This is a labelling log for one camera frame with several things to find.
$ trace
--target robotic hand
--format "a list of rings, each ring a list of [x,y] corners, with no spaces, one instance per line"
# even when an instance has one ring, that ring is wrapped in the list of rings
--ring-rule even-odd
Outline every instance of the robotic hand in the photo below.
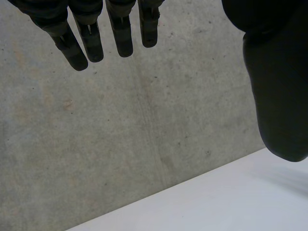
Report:
[[[244,60],[261,137],[275,155],[308,156],[308,1],[223,0],[233,24],[246,32]]]
[[[97,17],[102,0],[9,0],[45,30],[76,70],[88,62],[68,23],[73,12],[88,58],[103,59]],[[118,53],[132,54],[129,13],[136,0],[106,0]],[[145,47],[157,42],[158,7],[138,0]],[[244,60],[266,147],[289,161],[308,156],[308,0],[222,0],[232,23],[246,34]]]
[[[57,48],[71,66],[81,71],[88,67],[69,24],[67,7],[73,12],[79,34],[82,38],[88,59],[99,62],[103,59],[103,47],[97,18],[103,9],[103,0],[8,0],[19,10],[30,16],[32,21],[46,31]],[[138,0],[141,37],[144,47],[157,43],[158,7],[164,0]],[[136,0],[106,0],[106,7],[115,37],[116,47],[121,57],[133,53],[129,13]]]

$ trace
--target gray concrete wall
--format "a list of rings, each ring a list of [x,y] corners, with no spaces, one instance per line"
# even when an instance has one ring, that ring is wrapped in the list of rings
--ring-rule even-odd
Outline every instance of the gray concrete wall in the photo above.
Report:
[[[167,0],[152,49],[131,22],[123,59],[104,9],[105,59],[76,72],[0,2],[1,231],[63,231],[264,147],[219,0]]]

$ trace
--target concrete wall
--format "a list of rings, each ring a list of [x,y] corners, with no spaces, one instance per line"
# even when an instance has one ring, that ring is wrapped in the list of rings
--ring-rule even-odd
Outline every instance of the concrete wall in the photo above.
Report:
[[[66,230],[264,147],[219,0],[167,0],[152,49],[131,23],[123,59],[104,9],[105,58],[76,72],[0,2],[1,231]]]

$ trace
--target black robotic finger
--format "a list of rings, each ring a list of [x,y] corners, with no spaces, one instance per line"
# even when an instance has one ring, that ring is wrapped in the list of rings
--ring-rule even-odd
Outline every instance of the black robotic finger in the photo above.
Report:
[[[63,27],[65,32],[61,33],[60,36],[57,33],[50,33],[50,36],[71,66],[77,71],[82,71],[88,67],[87,58],[82,52],[69,24],[65,22]]]
[[[101,61],[104,55],[97,18],[102,12],[103,0],[70,0],[69,7],[89,60]]]
[[[135,2],[136,0],[106,0],[116,48],[121,57],[129,57],[133,54],[129,13]]]
[[[160,16],[158,7],[164,0],[138,0],[140,29],[144,47],[153,47],[157,44],[157,27]]]
[[[57,48],[63,53],[71,66],[81,71],[88,67],[69,24],[67,23],[67,0],[9,0],[19,10],[30,16],[31,20],[46,31]]]

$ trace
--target white surface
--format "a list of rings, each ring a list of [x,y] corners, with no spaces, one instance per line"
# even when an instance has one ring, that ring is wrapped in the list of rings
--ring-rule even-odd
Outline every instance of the white surface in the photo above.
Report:
[[[264,149],[69,231],[303,231],[308,161]]]

